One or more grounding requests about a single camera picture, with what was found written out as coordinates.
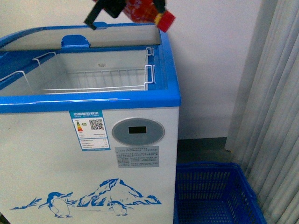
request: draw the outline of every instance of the mountain graphic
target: mountain graphic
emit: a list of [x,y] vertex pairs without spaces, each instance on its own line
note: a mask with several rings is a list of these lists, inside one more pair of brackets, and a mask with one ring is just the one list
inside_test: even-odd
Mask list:
[[121,179],[110,179],[101,183],[93,193],[80,198],[77,207],[111,206],[111,201],[124,205],[161,204],[155,196],[144,197]]

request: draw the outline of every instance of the oval control panel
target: oval control panel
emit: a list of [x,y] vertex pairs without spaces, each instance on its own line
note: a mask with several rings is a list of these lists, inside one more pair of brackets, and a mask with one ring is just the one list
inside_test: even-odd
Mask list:
[[131,118],[117,123],[112,129],[113,137],[127,146],[146,146],[161,140],[164,136],[161,124],[143,118]]

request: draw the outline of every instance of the specification label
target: specification label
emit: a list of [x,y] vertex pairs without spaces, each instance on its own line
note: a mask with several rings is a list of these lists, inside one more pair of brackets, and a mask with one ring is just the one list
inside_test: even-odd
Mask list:
[[83,151],[110,150],[102,111],[70,112]]
[[159,167],[159,146],[115,147],[119,168]]

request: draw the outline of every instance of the energy label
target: energy label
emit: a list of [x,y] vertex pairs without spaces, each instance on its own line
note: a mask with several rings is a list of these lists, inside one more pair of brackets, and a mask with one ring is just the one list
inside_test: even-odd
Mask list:
[[110,150],[102,111],[70,112],[83,151]]

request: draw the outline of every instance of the wire basket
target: wire basket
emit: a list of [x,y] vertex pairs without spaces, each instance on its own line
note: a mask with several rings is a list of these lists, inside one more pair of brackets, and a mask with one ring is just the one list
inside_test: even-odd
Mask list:
[[234,163],[178,165],[175,196],[174,224],[266,224],[255,193]]

